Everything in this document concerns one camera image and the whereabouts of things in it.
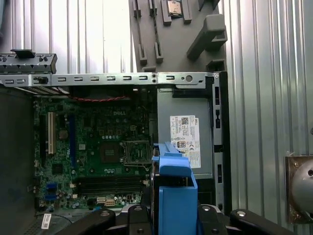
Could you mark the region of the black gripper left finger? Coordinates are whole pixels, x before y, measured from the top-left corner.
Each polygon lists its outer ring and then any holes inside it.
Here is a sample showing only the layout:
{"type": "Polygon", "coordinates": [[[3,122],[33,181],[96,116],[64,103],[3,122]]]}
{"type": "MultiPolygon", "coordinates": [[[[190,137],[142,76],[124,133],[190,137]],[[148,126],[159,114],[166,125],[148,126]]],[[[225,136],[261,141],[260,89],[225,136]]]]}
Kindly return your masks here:
{"type": "Polygon", "coordinates": [[[152,235],[151,188],[143,190],[140,203],[123,209],[119,215],[103,208],[70,225],[72,235],[152,235]]]}

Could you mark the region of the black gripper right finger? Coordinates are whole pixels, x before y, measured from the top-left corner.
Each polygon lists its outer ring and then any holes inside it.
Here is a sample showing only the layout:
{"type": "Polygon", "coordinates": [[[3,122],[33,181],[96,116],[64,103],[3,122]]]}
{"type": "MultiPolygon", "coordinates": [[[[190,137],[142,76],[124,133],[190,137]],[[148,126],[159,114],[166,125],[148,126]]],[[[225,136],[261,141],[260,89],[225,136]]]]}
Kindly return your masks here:
{"type": "Polygon", "coordinates": [[[198,235],[293,235],[294,232],[249,210],[236,209],[229,215],[213,205],[198,205],[198,235]]]}

